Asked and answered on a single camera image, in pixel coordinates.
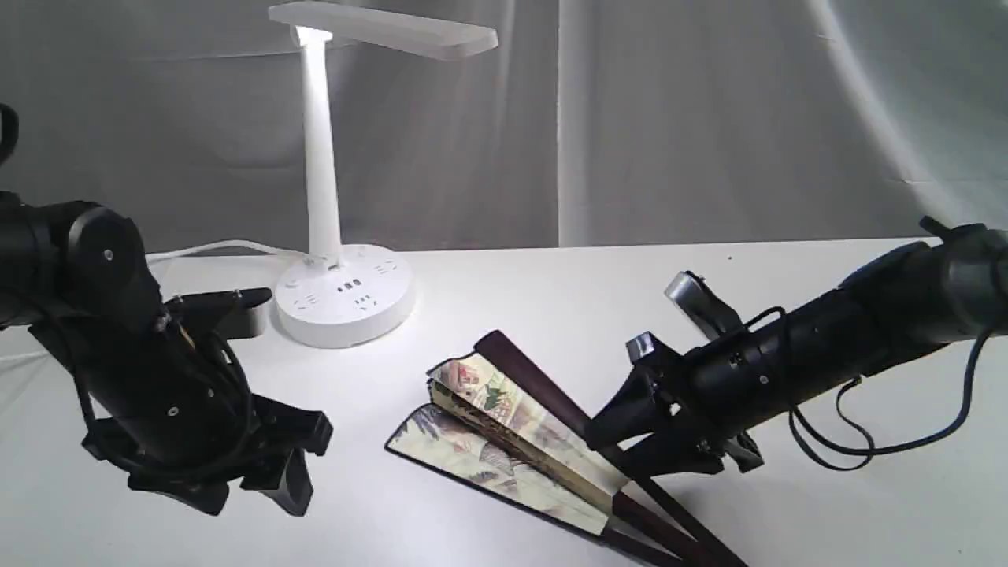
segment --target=white table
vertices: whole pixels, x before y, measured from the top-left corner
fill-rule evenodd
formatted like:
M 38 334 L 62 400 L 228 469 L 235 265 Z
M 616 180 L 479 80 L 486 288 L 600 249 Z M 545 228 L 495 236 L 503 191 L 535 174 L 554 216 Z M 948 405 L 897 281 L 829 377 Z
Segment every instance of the white table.
M 335 426 L 329 453 L 308 458 L 316 494 L 301 519 L 237 485 L 219 518 L 131 492 L 124 473 L 80 448 L 84 426 L 67 374 L 51 359 L 30 362 L 0 375 L 0 563 L 629 565 L 385 453 L 392 430 L 426 402 L 424 370 L 501 329 L 591 414 L 626 376 L 630 337 L 651 330 L 681 350 L 702 342 L 661 295 L 677 270 L 705 275 L 747 318 L 772 305 L 794 308 L 900 242 L 408 254 L 421 296 L 392 334 L 327 351 L 292 342 L 274 324 L 234 343 L 256 392 L 324 410 Z M 284 261 L 182 259 L 157 265 L 156 274 L 166 296 L 271 286 Z M 585 319 L 592 323 L 577 323 Z M 18 330 L 3 337 L 0 354 L 37 348 Z M 943 427 L 959 408 L 968 350 L 957 345 L 869 380 L 849 395 L 850 414 L 881 444 Z M 998 370 L 1006 363 L 1004 343 L 990 343 L 973 417 L 935 446 L 836 473 L 805 458 L 777 418 L 753 432 L 762 468 L 740 475 L 729 465 L 714 477 L 662 483 L 754 567 L 1001 564 L 1008 381 Z M 828 435 L 861 443 L 839 425 L 831 396 L 807 412 Z

